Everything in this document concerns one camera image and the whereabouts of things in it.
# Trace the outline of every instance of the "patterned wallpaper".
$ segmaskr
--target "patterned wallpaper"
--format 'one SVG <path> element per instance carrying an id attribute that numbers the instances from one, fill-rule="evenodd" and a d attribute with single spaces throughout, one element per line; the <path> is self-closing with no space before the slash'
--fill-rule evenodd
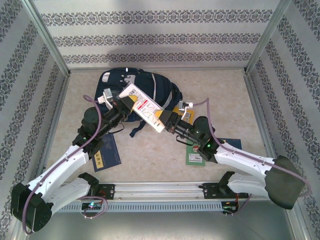
<path id="1" fill-rule="evenodd" d="M 68 66 L 245 67 L 279 0 L 34 0 Z"/>
<path id="2" fill-rule="evenodd" d="M 311 239 L 320 239 L 320 6 L 294 0 L 251 72 L 277 154 L 308 179 L 299 200 Z"/>
<path id="3" fill-rule="evenodd" d="M 19 0 L 0 2 L 0 240 L 16 219 L 11 191 L 35 177 L 65 76 Z"/>

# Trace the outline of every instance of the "beige floor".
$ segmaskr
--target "beige floor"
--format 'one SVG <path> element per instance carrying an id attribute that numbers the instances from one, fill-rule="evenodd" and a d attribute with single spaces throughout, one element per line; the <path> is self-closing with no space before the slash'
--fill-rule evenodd
<path id="1" fill-rule="evenodd" d="M 217 137 L 241 139 L 243 150 L 262 156 L 266 154 L 240 70 L 158 73 L 177 84 L 186 102 L 199 103 L 210 98 L 212 124 Z M 82 95 L 95 95 L 100 75 L 101 72 L 71 74 L 48 167 L 65 153 L 76 137 L 83 113 L 91 107 Z M 195 117 L 206 114 L 205 106 L 193 110 Z M 131 138 L 130 131 L 138 125 L 138 122 L 125 123 L 125 130 L 115 134 L 121 165 L 95 173 L 90 160 L 68 182 L 83 172 L 94 175 L 101 182 L 179 182 L 218 181 L 226 171 L 234 171 L 232 167 L 213 162 L 206 162 L 205 167 L 187 166 L 186 146 L 176 142 L 175 136 L 168 132 L 157 133 L 145 126 Z"/>

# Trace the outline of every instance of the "warning label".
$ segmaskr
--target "warning label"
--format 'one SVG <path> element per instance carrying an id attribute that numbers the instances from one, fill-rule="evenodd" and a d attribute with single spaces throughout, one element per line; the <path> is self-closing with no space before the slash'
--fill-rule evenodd
<path id="1" fill-rule="evenodd" d="M 132 83 L 128 84 L 128 86 L 120 93 L 119 97 L 124 98 L 132 95 L 138 97 L 133 106 L 133 111 L 151 125 L 158 133 L 161 133 L 165 126 L 156 117 L 156 112 L 163 109 Z"/>

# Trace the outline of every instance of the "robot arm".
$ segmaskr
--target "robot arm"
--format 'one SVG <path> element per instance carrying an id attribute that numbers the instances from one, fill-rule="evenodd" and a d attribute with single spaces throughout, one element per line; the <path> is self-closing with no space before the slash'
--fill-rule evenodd
<path id="1" fill-rule="evenodd" d="M 31 197 L 27 208 L 26 226 L 36 232 L 43 228 L 51 215 L 61 207 L 79 197 L 86 195 L 94 196 L 97 190 L 96 185 L 99 184 L 99 181 L 87 173 L 81 174 L 75 181 L 66 186 L 60 186 L 76 169 L 85 164 L 98 152 L 103 145 L 102 136 L 127 118 L 134 109 L 137 100 L 138 98 L 132 95 L 113 99 L 113 106 L 109 106 L 109 111 L 102 117 L 98 134 L 83 149 L 70 157 L 70 159 L 64 161 L 66 156 L 71 152 L 87 143 L 88 139 L 98 129 L 99 116 L 97 110 L 94 107 L 87 109 L 81 121 L 82 126 L 78 129 L 78 135 L 68 151 L 41 176 L 32 180 L 27 185 L 19 183 L 13 188 L 11 194 L 11 214 L 20 221 L 22 220 L 23 208 L 27 197 L 36 188 L 43 176 L 61 161 L 64 162 L 49 175 Z M 186 138 L 193 143 L 199 144 L 198 153 L 206 161 L 229 165 L 251 175 L 241 176 L 237 173 L 231 174 L 225 186 L 223 186 L 225 191 L 266 196 L 280 207 L 292 209 L 304 187 L 304 183 L 296 177 L 272 166 L 278 165 L 299 174 L 288 158 L 283 156 L 277 159 L 262 157 L 237 149 L 228 143 L 221 142 L 218 144 L 210 130 L 210 128 L 213 131 L 215 129 L 209 124 L 208 118 L 205 116 L 198 117 L 192 125 L 183 121 L 179 114 L 172 111 L 161 110 L 160 113 L 156 114 L 156 117 L 163 124 L 164 129 L 172 134 L 177 134 L 176 140 L 178 142 L 183 143 L 178 140 L 178 137 L 180 137 L 181 139 Z M 225 148 L 234 150 L 234 152 L 227 151 Z M 260 159 L 262 163 L 235 152 L 245 153 L 247 156 Z"/>

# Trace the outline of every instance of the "navy blue backpack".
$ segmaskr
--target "navy blue backpack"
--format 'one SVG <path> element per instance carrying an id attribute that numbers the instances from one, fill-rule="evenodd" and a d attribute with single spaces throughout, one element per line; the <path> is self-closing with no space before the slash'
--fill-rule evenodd
<path id="1" fill-rule="evenodd" d="M 172 111 L 183 98 L 177 85 L 160 74 L 130 67 L 117 67 L 105 71 L 101 75 L 96 88 L 94 100 L 97 100 L 98 97 L 103 95 L 104 89 L 109 88 L 111 90 L 112 97 L 117 97 L 129 82 L 136 85 L 165 110 Z M 105 114 L 109 110 L 105 104 L 98 104 L 98 106 L 102 114 Z M 134 121 L 140 121 L 140 125 L 134 128 L 130 133 L 132 138 L 146 125 L 146 122 L 143 121 L 139 115 L 132 112 L 128 116 L 126 122 Z"/>

